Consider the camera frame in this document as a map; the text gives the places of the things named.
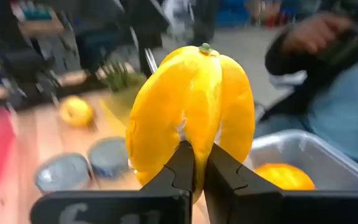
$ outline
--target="pepper stem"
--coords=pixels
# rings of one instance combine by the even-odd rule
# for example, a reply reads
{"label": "pepper stem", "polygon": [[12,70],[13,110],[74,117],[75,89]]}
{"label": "pepper stem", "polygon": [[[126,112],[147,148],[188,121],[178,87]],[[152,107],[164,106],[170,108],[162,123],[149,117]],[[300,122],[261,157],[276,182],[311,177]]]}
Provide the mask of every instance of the pepper stem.
{"label": "pepper stem", "polygon": [[198,47],[198,49],[204,54],[209,54],[212,52],[211,46],[209,46],[209,44],[207,43],[203,43],[201,46]]}

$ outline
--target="yellow fruit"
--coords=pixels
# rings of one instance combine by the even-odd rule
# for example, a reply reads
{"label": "yellow fruit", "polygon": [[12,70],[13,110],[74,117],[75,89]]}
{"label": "yellow fruit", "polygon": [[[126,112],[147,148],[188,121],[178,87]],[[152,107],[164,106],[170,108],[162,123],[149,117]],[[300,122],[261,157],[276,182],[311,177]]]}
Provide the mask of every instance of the yellow fruit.
{"label": "yellow fruit", "polygon": [[93,121],[92,107],[77,96],[69,96],[60,105],[60,116],[74,127],[87,127]]}
{"label": "yellow fruit", "polygon": [[254,128],[254,101],[242,67],[208,44],[187,46],[170,53],[138,93],[127,150],[144,185],[160,172],[181,140],[189,141],[196,160],[195,202],[214,141],[243,162]]}
{"label": "yellow fruit", "polygon": [[265,164],[255,173],[283,190],[314,190],[314,183],[306,173],[287,164]]}

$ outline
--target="hand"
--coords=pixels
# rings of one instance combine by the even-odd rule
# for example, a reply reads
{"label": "hand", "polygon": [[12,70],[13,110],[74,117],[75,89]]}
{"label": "hand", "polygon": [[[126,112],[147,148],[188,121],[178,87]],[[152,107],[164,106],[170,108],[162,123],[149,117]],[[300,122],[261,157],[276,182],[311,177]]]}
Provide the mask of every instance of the hand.
{"label": "hand", "polygon": [[302,51],[317,54],[351,25],[351,20],[343,16],[331,13],[315,15],[287,34],[282,51],[286,54]]}

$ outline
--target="metal tray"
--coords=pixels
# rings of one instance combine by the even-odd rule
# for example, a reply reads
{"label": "metal tray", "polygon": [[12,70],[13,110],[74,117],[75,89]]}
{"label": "metal tray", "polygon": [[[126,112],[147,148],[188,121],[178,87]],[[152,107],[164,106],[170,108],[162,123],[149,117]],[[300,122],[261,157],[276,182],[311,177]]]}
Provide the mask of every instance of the metal tray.
{"label": "metal tray", "polygon": [[254,140],[244,165],[285,163],[303,170],[318,190],[358,190],[358,164],[321,138],[299,130]]}

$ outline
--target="tin can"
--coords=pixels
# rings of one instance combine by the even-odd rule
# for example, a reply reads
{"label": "tin can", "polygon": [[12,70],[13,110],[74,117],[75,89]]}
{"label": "tin can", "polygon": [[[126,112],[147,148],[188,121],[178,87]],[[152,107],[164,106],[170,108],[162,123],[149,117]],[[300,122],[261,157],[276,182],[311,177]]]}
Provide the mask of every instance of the tin can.
{"label": "tin can", "polygon": [[79,153],[53,157],[43,163],[35,175],[35,184],[43,194],[59,190],[84,190],[90,183],[88,163]]}
{"label": "tin can", "polygon": [[111,188],[111,181],[129,170],[123,138],[106,138],[98,141],[89,150],[88,159],[102,189]]}

